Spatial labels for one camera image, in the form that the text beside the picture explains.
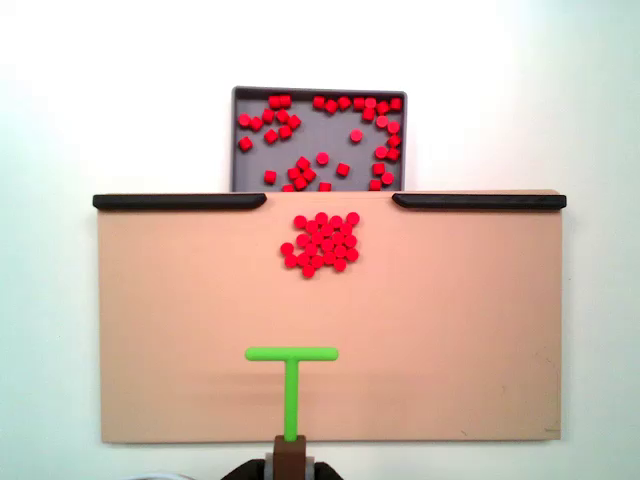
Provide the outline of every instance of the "white background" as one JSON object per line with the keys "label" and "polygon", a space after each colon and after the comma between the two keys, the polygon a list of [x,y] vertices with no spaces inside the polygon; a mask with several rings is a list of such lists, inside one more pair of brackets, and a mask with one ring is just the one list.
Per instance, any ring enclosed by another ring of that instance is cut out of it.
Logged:
{"label": "white background", "polygon": [[563,439],[311,454],[346,480],[640,478],[640,2],[606,0],[0,1],[0,478],[213,480],[269,449],[100,442],[91,196],[225,191],[237,84],[405,90],[407,189],[568,196]]}

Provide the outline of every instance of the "green t-shaped pusher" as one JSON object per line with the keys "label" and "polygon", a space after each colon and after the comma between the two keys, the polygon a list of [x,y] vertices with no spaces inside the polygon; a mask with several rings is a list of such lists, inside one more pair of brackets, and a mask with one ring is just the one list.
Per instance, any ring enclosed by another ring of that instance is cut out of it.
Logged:
{"label": "green t-shaped pusher", "polygon": [[245,357],[253,362],[284,362],[284,440],[298,438],[298,364],[332,362],[338,350],[330,347],[253,347]]}

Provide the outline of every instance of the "gray tray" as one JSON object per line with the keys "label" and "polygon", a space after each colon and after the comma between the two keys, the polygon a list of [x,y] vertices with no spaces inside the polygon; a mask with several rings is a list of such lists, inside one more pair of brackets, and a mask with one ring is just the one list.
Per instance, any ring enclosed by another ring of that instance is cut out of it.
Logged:
{"label": "gray tray", "polygon": [[[264,140],[264,134],[270,128],[278,131],[281,125],[277,120],[274,120],[271,125],[263,125],[260,131],[253,132],[251,129],[240,128],[237,119],[241,113],[247,113],[252,118],[254,116],[262,118],[262,112],[269,107],[269,96],[278,94],[291,95],[292,105],[287,109],[287,113],[298,115],[302,125],[293,132],[290,139],[284,141],[278,139],[273,145],[268,145]],[[362,112],[355,111],[353,105],[344,112],[338,109],[334,115],[315,110],[312,101],[316,95],[334,100],[347,96],[352,101],[354,97],[375,97],[378,101],[386,100],[387,102],[393,97],[402,98],[402,111],[389,112],[386,115],[389,121],[400,123],[398,136],[402,139],[402,143],[397,147],[400,150],[399,160],[394,163],[375,158],[376,147],[389,146],[386,143],[389,138],[388,132],[386,129],[379,129],[375,125],[375,120],[372,123],[363,122]],[[280,191],[283,185],[292,183],[287,176],[287,170],[295,166],[300,156],[306,157],[311,162],[311,168],[318,175],[305,191],[317,191],[320,182],[330,182],[333,191],[369,190],[369,181],[378,178],[373,176],[371,167],[375,162],[380,161],[383,161],[386,170],[395,176],[394,182],[388,187],[383,186],[382,190],[403,190],[406,120],[407,95],[399,91],[235,87],[233,89],[231,190],[233,192]],[[354,128],[359,128],[364,134],[362,141],[358,144],[353,144],[349,138]],[[249,137],[253,142],[253,148],[247,152],[242,152],[238,147],[238,141],[244,136]],[[329,154],[328,165],[323,167],[316,163],[315,158],[319,152]],[[338,163],[341,162],[351,167],[346,178],[336,173]],[[273,170],[277,173],[274,185],[264,182],[265,170]]]}

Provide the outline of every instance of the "wooden board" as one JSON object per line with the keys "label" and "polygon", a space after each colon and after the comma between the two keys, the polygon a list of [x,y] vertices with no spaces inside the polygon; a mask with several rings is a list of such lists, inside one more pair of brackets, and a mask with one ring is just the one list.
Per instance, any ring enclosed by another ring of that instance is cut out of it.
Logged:
{"label": "wooden board", "polygon": [[[560,437],[560,211],[267,198],[99,211],[104,441],[272,441],[284,368],[246,361],[250,346],[340,350],[300,368],[311,441]],[[305,280],[279,246],[320,211],[360,214],[360,259]]]}

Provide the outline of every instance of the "pile of red blocks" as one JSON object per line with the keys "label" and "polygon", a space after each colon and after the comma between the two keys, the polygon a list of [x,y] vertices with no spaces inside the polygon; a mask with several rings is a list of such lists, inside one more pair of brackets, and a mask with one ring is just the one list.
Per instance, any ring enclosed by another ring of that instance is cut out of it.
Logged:
{"label": "pile of red blocks", "polygon": [[312,278],[323,266],[333,267],[344,272],[349,263],[360,256],[356,245],[358,239],[353,228],[360,222],[360,215],[349,213],[344,219],[339,215],[329,216],[318,213],[313,219],[298,215],[293,219],[297,229],[304,230],[293,243],[285,242],[280,246],[287,268],[302,268],[305,278]]}

